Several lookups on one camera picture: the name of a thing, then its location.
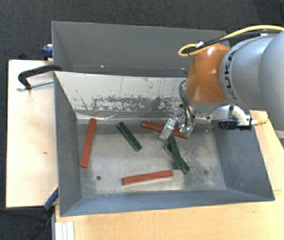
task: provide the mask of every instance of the black carpet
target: black carpet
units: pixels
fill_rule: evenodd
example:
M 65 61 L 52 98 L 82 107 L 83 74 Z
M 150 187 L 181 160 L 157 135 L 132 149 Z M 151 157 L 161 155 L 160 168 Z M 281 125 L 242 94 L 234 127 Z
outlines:
M 232 32 L 250 25 L 284 26 L 279 0 L 0 0 L 0 208 L 5 207 L 6 61 L 20 53 L 42 60 L 51 21 L 94 22 Z M 39 209 L 0 210 L 0 239 L 25 239 Z M 50 239 L 50 227 L 38 239 Z

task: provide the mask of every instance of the metal clamp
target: metal clamp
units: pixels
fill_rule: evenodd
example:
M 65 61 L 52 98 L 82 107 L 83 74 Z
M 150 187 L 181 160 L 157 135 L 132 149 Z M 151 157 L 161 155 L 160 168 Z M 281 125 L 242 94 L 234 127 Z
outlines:
M 45 65 L 45 66 L 40 66 L 40 67 L 37 67 L 37 68 L 30 69 L 30 70 L 27 70 L 27 71 L 23 71 L 18 75 L 17 79 L 21 82 L 22 85 L 25 86 L 26 90 L 31 90 L 33 87 L 37 87 L 37 86 L 41 86 L 41 85 L 38 84 L 38 85 L 32 86 L 28 82 L 27 78 L 33 77 L 33 76 L 36 76 L 36 75 L 40 75 L 40 74 L 43 74 L 43 73 L 51 72 L 51 71 L 63 71 L 63 70 L 58 65 L 54 65 L 54 64 Z

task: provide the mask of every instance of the wooden board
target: wooden board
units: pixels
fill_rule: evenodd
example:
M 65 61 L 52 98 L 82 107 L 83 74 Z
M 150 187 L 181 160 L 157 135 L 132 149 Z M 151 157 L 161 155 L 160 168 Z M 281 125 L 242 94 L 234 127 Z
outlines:
M 22 71 L 51 61 L 10 60 L 7 86 L 6 207 L 42 206 L 58 183 L 53 84 L 19 91 Z M 31 84 L 53 73 L 29 78 Z
M 142 123 L 141 123 L 141 127 L 145 128 L 145 129 L 148 129 L 148 130 L 151 130 L 151 131 L 155 131 L 155 132 L 161 133 L 163 128 L 164 128 L 164 125 L 161 124 L 161 123 L 156 123 L 156 122 L 151 122 L 151 121 L 148 121 L 148 120 L 143 120 Z M 185 133 L 181 133 L 179 131 L 179 129 L 177 129 L 177 128 L 175 128 L 171 132 L 171 136 L 178 137 L 178 138 L 183 138 L 183 139 L 188 139 L 189 138 Z
M 139 174 L 134 176 L 128 176 L 122 178 L 122 184 L 130 185 L 130 184 L 136 184 L 136 183 L 142 183 L 142 182 L 150 182 L 155 180 L 162 180 L 173 177 L 173 171 L 172 170 L 163 170 L 163 171 L 156 171 L 146 174 Z
M 88 128 L 87 128 L 86 139 L 85 139 L 84 149 L 82 153 L 82 160 L 80 164 L 80 167 L 84 169 L 88 167 L 94 132 L 96 130 L 96 124 L 97 124 L 97 120 L 94 118 L 91 118 L 88 124 Z

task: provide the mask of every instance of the gray bin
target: gray bin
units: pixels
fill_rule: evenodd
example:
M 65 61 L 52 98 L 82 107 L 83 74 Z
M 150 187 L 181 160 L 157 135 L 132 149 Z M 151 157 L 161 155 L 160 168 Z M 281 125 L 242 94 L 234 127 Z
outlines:
M 53 22 L 54 97 L 60 214 L 77 216 L 274 200 L 254 129 L 222 130 L 198 121 L 176 138 L 191 170 L 175 169 L 159 133 L 180 103 L 190 58 L 177 51 L 223 32 Z M 90 118 L 97 119 L 87 169 L 80 161 Z M 124 122 L 142 145 L 135 152 L 116 128 Z M 122 186 L 123 177 L 173 170 L 174 177 Z

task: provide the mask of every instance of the bin floor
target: bin floor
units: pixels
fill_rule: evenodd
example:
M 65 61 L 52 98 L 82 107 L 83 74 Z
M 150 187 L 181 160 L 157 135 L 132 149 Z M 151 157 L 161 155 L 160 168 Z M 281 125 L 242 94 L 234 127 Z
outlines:
M 77 125 L 79 161 L 88 124 Z M 80 170 L 83 198 L 121 193 L 155 191 L 203 191 L 225 189 L 225 182 L 210 125 L 197 125 L 189 139 L 175 138 L 190 171 L 183 174 L 165 150 L 159 133 L 127 125 L 142 145 L 135 152 L 116 129 L 116 125 L 97 125 L 87 169 Z M 158 171 L 174 170 L 174 177 L 152 182 L 122 185 L 122 178 Z

